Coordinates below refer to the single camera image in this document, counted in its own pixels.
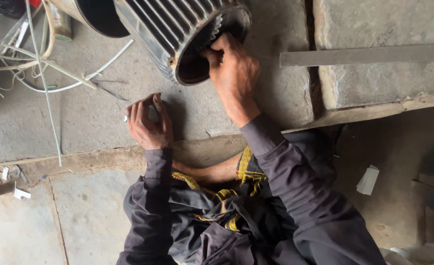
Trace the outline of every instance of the dark sleeve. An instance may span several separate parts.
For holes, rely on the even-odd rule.
[[[173,150],[149,150],[143,154],[147,170],[143,182],[135,184],[132,227],[117,265],[176,264],[168,255],[173,244],[169,193]]]
[[[241,132],[298,229],[294,244],[316,264],[385,264],[364,219],[317,177],[302,152],[265,114]]]

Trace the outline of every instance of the metal bucket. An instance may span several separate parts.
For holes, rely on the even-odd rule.
[[[113,0],[49,0],[72,18],[110,38],[129,35],[116,13]]]

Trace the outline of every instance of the man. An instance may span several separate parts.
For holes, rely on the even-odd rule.
[[[258,61],[230,34],[211,48],[210,78],[249,147],[207,169],[173,163],[160,93],[129,106],[147,169],[126,195],[132,228],[117,264],[385,264],[361,215],[330,187],[327,139],[282,135],[253,100]],[[152,104],[159,123],[149,119]]]

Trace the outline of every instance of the electric motor housing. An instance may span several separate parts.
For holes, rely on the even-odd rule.
[[[161,73],[177,85],[209,78],[200,56],[223,32],[243,42],[251,13],[239,0],[114,0],[120,20]]]

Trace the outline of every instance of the man's right hand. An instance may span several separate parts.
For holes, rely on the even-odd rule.
[[[230,33],[224,33],[204,52],[209,61],[209,76],[227,115],[239,128],[261,111],[253,99],[253,88],[261,72],[258,60],[249,56]]]

